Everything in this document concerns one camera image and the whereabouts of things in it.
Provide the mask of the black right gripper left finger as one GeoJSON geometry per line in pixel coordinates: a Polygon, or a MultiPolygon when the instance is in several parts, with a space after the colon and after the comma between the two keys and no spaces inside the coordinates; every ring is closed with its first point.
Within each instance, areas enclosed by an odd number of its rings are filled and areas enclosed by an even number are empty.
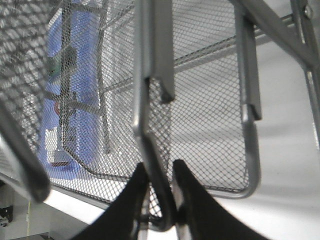
{"type": "Polygon", "coordinates": [[[72,239],[136,240],[148,188],[148,175],[143,163],[140,162],[114,202],[99,218],[72,239]]]}

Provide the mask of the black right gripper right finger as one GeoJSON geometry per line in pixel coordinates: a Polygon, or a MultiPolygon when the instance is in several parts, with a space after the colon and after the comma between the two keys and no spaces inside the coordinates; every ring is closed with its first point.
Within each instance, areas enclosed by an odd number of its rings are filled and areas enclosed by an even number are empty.
{"type": "Polygon", "coordinates": [[[227,210],[198,182],[186,163],[173,162],[172,190],[179,240],[265,240],[227,210]]]}

